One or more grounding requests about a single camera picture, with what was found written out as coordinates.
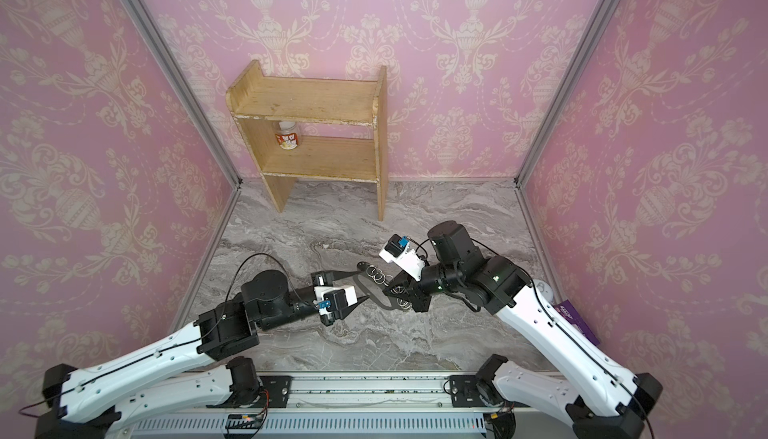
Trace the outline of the silver metal key holder plate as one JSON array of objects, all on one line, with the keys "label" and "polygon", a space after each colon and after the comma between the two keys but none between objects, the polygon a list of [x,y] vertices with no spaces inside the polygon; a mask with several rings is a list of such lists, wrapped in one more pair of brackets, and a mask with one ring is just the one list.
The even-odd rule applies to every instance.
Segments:
[{"label": "silver metal key holder plate", "polygon": [[387,296],[385,290],[390,285],[392,275],[385,274],[380,268],[365,261],[357,263],[358,273],[353,282],[365,296],[378,308],[385,311],[407,311],[412,309],[410,302]]}]

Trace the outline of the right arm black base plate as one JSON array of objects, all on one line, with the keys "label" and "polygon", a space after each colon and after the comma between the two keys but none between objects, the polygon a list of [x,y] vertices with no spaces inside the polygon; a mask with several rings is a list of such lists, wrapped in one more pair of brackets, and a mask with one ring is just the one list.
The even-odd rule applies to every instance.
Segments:
[{"label": "right arm black base plate", "polygon": [[527,404],[508,399],[474,375],[451,375],[444,384],[444,391],[450,395],[454,408],[496,408],[514,409]]}]

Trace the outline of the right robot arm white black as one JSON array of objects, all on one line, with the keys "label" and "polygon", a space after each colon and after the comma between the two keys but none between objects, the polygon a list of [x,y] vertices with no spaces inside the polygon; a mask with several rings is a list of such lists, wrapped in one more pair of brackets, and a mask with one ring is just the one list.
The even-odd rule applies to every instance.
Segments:
[{"label": "right robot arm white black", "polygon": [[579,438],[639,438],[651,433],[650,414],[662,384],[650,373],[622,366],[570,324],[536,288],[529,273],[512,260],[446,221],[431,228],[429,263],[410,238],[394,234],[379,252],[400,272],[387,296],[426,312],[433,296],[458,298],[483,310],[528,340],[561,378],[527,370],[500,355],[477,371],[487,401],[522,403],[569,426]]}]

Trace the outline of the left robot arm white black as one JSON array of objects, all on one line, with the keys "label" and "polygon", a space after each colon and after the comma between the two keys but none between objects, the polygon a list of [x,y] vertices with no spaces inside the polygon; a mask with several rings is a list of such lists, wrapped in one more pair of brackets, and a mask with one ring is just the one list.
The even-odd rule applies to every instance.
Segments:
[{"label": "left robot arm white black", "polygon": [[330,326],[366,301],[332,277],[321,272],[312,285],[293,290],[283,272],[266,270],[233,298],[148,346],[90,368],[48,369],[42,387],[48,410],[36,421],[36,437],[104,438],[167,412],[238,408],[267,398],[243,352],[258,345],[261,331],[309,317]]}]

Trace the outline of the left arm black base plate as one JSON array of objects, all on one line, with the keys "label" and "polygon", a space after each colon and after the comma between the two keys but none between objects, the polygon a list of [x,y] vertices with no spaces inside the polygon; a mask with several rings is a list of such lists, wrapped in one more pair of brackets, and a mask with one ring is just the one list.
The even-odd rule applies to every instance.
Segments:
[{"label": "left arm black base plate", "polygon": [[241,407],[285,409],[291,394],[293,377],[290,375],[261,375],[245,389]]}]

